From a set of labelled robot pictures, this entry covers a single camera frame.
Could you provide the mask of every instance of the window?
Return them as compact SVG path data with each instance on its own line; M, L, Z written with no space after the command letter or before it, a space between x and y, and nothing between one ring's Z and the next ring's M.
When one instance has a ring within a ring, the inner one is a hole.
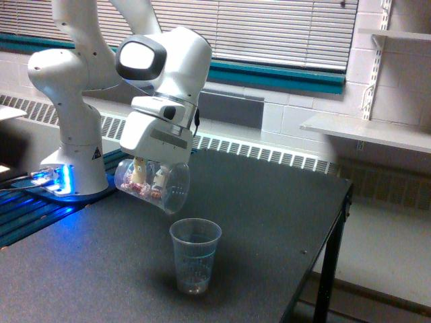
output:
M215 59L344 72L358 0L152 0L163 30L194 29ZM108 0L98 0L106 41L130 29ZM50 0L0 1L0 32L70 40L54 25Z

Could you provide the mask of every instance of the wall shelf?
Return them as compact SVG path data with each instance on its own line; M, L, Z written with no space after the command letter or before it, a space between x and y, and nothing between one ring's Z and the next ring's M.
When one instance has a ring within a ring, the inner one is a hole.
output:
M300 128L336 137L431 153L431 131L419 127L320 113L302 123Z
M0 104L0 121L8 120L12 118L18 118L19 116L25 116L26 113L23 110L11 108Z
M418 34L416 32L398 32L394 30L359 28L359 33L370 34L373 36L394 38L394 39L421 40L421 41L431 42L431 34Z

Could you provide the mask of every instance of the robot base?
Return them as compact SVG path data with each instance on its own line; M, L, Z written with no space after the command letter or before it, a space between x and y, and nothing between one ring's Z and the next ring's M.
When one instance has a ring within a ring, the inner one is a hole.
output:
M55 202L56 204L60 205L87 205L99 201L100 199L111 195L117 190L117 188L115 187L113 175L106 174L106 181L108 182L107 188L105 188L102 192L89 195L56 196L53 193L39 187L25 190L25 192L40 197L41 199L44 199L46 201ZM33 183L30 180L23 180L21 182L16 182L12 184L12 187L21 188L31 185L33 185Z
M44 187L60 197L96 194L108 187L101 142L86 146L61 143L60 148L40 164L40 168L46 167L63 170L63 185ZM33 184L42 183L35 180Z

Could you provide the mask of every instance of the black cable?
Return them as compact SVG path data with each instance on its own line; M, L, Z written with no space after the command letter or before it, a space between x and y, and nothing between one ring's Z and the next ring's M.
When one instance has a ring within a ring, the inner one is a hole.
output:
M52 185L53 181L48 181L46 183L43 184L37 184L37 185L31 185L31 186L23 186L23 187L17 187L17 188L3 188L0 190L0 192L17 192L20 190L30 190L31 188L36 188L36 187L41 187L41 186L48 186L48 185Z
M0 183L0 187L9 186L15 182L18 182L19 180L29 180L29 179L31 179L31 177L29 175L15 177L15 178L12 178L10 180L6 180L6 181Z
M196 113L195 113L195 126L196 126L196 129L195 129L195 133L193 134L194 137L196 136L197 129L199 128L200 124L201 124L201 121L199 120L199 108L198 108L198 109L196 109Z

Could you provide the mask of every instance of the shelf bracket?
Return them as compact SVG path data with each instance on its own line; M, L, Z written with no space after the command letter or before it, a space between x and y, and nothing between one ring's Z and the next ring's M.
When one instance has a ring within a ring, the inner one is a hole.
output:
M389 19L391 17L391 7L393 0L381 0L381 7L383 9L382 23L380 25L380 30L388 30ZM376 45L376 56L374 58L374 64L372 67L371 80L369 86L365 89L364 95L362 97L362 119L370 120L372 106L374 104L374 95L376 93L378 72L380 71L380 65L382 63L383 49L385 48L384 36L372 35L372 41Z
M358 140L358 142L356 143L356 150L363 151L364 147L365 147L365 141Z
M383 50L385 46L385 37L381 35L371 35L372 42L377 47L377 50Z

